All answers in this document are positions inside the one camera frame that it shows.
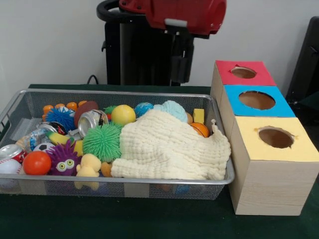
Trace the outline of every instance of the stacked boxes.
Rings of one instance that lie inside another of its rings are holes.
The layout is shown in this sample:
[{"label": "stacked boxes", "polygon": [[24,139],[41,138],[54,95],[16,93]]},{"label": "stacked boxes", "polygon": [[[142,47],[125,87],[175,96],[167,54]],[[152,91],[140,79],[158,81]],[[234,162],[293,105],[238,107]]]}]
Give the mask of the stacked boxes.
[{"label": "stacked boxes", "polygon": [[232,147],[235,213],[299,215],[319,153],[264,64],[216,61],[211,95]]}]

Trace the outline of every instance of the googly eye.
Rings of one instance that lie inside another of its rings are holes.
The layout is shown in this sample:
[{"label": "googly eye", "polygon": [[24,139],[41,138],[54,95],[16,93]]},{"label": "googly eye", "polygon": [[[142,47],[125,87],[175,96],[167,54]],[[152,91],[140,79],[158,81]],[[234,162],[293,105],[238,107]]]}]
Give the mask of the googly eye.
[{"label": "googly eye", "polygon": [[68,159],[65,161],[65,165],[68,169],[73,168],[74,167],[74,161],[72,159]]},{"label": "googly eye", "polygon": [[65,166],[65,163],[64,162],[59,162],[56,166],[56,169],[59,171],[59,172],[64,172],[66,170],[66,166]]}]

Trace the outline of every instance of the wire mesh basket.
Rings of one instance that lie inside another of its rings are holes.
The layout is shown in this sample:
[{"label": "wire mesh basket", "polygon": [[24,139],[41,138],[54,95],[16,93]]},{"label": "wire mesh basket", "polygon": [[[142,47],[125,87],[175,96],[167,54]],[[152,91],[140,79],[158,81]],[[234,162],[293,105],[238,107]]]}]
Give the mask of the wire mesh basket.
[{"label": "wire mesh basket", "polygon": [[[28,89],[16,93],[0,115],[0,147],[15,143],[33,131],[41,121],[43,106],[82,100],[96,101],[100,109],[121,104],[134,108],[140,102],[162,104],[173,100],[187,112],[195,108],[205,109],[205,125],[208,129],[211,131],[211,120],[216,119],[223,132],[216,101],[207,95]],[[229,159],[224,180],[221,181],[0,174],[0,193],[214,200],[233,179],[234,169]],[[99,187],[92,190],[84,186],[79,190],[75,188],[75,182],[97,183]]]}]

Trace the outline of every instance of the white ball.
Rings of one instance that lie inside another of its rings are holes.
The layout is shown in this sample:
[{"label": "white ball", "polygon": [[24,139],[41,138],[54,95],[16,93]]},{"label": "white ball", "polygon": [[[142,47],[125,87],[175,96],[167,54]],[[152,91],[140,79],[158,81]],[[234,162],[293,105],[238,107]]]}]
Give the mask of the white ball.
[{"label": "white ball", "polygon": [[43,151],[46,152],[48,149],[54,147],[54,144],[52,143],[41,143],[37,145],[37,147],[34,148],[33,151]]},{"label": "white ball", "polygon": [[[22,166],[12,158],[0,160],[0,174],[19,174]],[[11,189],[18,185],[15,179],[0,179],[0,188]]]},{"label": "white ball", "polygon": [[67,107],[65,107],[65,106],[61,106],[60,108],[59,108],[59,111],[60,112],[68,112],[68,111],[72,111],[72,113],[70,114],[70,116],[71,117],[74,117],[75,116],[75,111],[73,111],[73,110],[70,110],[70,109],[68,109]]}]

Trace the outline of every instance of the red box top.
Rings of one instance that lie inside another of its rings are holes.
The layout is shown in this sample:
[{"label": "red box top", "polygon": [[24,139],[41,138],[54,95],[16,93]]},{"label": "red box top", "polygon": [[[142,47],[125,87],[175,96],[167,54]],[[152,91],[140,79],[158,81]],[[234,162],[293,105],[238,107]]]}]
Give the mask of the red box top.
[{"label": "red box top", "polygon": [[216,61],[224,85],[276,86],[262,61]]}]

